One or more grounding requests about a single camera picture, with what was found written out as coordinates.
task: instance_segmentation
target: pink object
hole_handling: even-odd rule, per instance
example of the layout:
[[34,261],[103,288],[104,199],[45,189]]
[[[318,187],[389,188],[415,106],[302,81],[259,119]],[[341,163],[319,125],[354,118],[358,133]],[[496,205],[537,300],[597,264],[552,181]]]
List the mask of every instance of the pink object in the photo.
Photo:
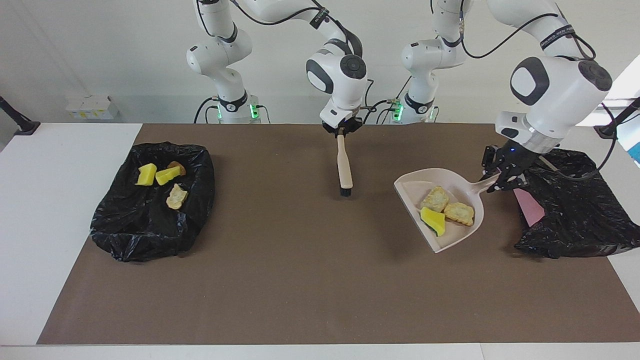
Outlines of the pink object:
[[542,220],[545,216],[545,210],[529,192],[522,189],[514,189],[513,193],[516,195],[516,199],[518,199],[520,209],[522,209],[524,218],[527,220],[529,226],[533,226],[536,222]]

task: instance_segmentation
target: black garbage bag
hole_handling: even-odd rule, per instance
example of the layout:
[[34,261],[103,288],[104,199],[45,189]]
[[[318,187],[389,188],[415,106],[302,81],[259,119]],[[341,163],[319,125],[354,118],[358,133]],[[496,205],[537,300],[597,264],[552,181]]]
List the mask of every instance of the black garbage bag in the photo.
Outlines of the black garbage bag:
[[[596,169],[583,152],[556,149],[545,157],[569,176]],[[640,227],[629,219],[600,174],[575,182],[537,163],[525,176],[530,186],[524,190],[544,208],[545,216],[530,228],[524,226],[516,249],[557,259],[608,256],[640,247]]]
[[[137,186],[139,167],[158,170],[178,161],[187,170],[159,186]],[[166,199],[173,185],[189,192],[179,210]],[[189,250],[207,221],[214,199],[214,169],[205,147],[172,143],[135,145],[98,205],[91,222],[92,240],[118,261],[149,261]]]

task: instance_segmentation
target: brown food piece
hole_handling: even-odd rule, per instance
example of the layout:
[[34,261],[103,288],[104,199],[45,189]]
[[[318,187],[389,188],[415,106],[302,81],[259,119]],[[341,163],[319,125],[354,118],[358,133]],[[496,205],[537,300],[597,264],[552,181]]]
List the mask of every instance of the brown food piece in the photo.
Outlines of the brown food piece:
[[171,163],[169,163],[169,166],[167,166],[166,168],[172,168],[172,167],[179,167],[180,168],[180,176],[185,176],[187,174],[187,169],[185,169],[181,163],[179,163],[178,161],[172,161]]
[[179,210],[187,199],[187,195],[189,195],[189,192],[183,190],[178,184],[173,184],[173,189],[169,193],[166,205],[174,210]]
[[466,226],[472,226],[474,224],[474,215],[474,209],[461,202],[449,204],[444,209],[444,216]]
[[441,213],[449,203],[449,197],[442,186],[436,186],[429,192],[429,195],[422,201],[420,208],[428,208],[437,213]]

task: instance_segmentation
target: black stand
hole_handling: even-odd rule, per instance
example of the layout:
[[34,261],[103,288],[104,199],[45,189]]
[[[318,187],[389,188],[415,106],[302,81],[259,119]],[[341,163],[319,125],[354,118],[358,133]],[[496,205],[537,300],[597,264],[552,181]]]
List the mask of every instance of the black stand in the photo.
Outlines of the black stand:
[[613,133],[616,127],[636,112],[638,108],[640,108],[640,97],[634,100],[631,105],[627,106],[609,125],[594,127],[596,133],[603,139],[613,139]]
[[31,121],[29,118],[19,113],[16,109],[14,109],[8,102],[5,101],[3,97],[0,96],[0,109],[4,110],[4,112],[9,115],[13,121],[20,127],[20,130],[16,131],[14,135],[32,135],[38,126],[40,126],[40,122]]

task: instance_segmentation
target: brown mat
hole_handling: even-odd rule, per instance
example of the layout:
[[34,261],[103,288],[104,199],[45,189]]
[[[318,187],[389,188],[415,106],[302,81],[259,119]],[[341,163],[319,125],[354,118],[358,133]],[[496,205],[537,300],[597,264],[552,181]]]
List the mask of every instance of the brown mat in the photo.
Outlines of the brown mat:
[[319,126],[144,125],[136,143],[206,146],[214,211],[191,252],[123,264],[85,244],[39,344],[640,341],[609,261],[533,259],[512,246],[512,193],[434,254],[393,182],[429,167],[479,178],[488,125],[367,126],[347,137],[356,187],[339,197]]

